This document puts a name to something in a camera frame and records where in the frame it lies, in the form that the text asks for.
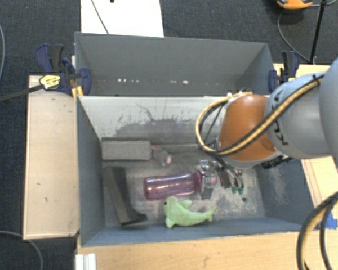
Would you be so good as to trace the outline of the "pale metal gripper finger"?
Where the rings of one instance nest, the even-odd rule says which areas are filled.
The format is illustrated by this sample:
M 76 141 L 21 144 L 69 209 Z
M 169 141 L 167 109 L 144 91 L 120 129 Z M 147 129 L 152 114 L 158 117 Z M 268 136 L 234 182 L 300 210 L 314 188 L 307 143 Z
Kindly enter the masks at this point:
M 198 170 L 201 173 L 201 187 L 200 196 L 204 199 L 211 197 L 211 174 L 210 174 L 210 162 L 208 160 L 200 160 Z
M 221 164 L 218 161 L 211 161 L 210 186 L 215 188 L 221 185 Z

